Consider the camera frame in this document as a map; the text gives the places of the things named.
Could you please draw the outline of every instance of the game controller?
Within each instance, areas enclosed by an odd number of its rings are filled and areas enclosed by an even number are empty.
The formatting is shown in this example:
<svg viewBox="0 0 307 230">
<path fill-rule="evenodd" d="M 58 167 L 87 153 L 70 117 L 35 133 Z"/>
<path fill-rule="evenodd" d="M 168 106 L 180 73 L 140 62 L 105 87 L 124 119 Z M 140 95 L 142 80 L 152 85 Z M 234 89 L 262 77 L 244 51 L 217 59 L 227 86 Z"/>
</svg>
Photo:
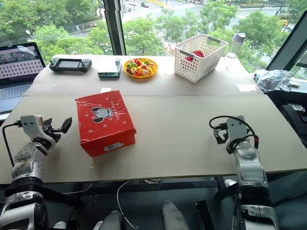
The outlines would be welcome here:
<svg viewBox="0 0 307 230">
<path fill-rule="evenodd" d="M 49 68 L 52 71 L 81 71 L 87 72 L 92 66 L 90 59 L 72 59 L 54 57 L 50 60 Z"/>
</svg>

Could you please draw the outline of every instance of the laptop screen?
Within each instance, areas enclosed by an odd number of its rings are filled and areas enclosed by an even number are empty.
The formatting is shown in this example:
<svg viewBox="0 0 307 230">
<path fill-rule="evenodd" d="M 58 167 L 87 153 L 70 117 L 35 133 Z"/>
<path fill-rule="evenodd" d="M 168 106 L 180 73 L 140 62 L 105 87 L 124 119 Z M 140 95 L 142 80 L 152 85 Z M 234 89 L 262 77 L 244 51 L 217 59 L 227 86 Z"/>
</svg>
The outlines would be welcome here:
<svg viewBox="0 0 307 230">
<path fill-rule="evenodd" d="M 32 82 L 44 67 L 36 43 L 0 47 L 0 86 Z"/>
</svg>

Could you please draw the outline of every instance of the car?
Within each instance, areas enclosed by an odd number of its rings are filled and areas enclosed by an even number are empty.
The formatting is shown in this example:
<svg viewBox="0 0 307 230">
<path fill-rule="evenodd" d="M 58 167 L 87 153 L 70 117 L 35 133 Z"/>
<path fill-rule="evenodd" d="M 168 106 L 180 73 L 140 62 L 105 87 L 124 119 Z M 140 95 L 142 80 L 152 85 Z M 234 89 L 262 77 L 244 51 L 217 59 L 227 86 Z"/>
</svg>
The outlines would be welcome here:
<svg viewBox="0 0 307 230">
<path fill-rule="evenodd" d="M 130 2 L 129 2 L 129 5 L 131 5 L 131 6 L 136 6 L 136 4 L 134 3 L 134 1 L 130 1 Z"/>
<path fill-rule="evenodd" d="M 149 7 L 149 5 L 148 5 L 146 2 L 144 2 L 144 1 L 141 3 L 141 6 L 143 6 L 143 7 L 145 7 L 145 8 L 148 8 L 148 7 Z"/>
</svg>

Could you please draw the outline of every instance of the laptop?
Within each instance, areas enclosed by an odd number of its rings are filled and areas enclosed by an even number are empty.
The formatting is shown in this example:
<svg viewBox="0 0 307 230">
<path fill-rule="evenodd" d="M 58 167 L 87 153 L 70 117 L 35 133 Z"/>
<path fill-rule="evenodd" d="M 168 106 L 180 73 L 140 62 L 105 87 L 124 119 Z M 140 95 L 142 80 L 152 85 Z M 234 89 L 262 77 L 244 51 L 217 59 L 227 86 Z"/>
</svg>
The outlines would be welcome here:
<svg viewBox="0 0 307 230">
<path fill-rule="evenodd" d="M 35 42 L 0 47 L 0 113 L 15 108 L 44 67 Z"/>
</svg>

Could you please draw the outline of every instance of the street lamp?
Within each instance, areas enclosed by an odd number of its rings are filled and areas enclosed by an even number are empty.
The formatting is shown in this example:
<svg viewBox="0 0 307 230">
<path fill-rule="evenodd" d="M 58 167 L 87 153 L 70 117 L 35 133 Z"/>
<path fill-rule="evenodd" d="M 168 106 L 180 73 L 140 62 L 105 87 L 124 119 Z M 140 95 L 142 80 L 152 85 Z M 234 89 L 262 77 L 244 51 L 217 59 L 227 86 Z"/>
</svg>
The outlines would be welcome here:
<svg viewBox="0 0 307 230">
<path fill-rule="evenodd" d="M 31 34 L 31 32 L 30 32 L 29 30 L 25 30 L 25 32 L 26 32 L 27 34 L 29 34 L 33 40 L 35 40 L 34 37 L 32 36 L 32 34 Z"/>
</svg>

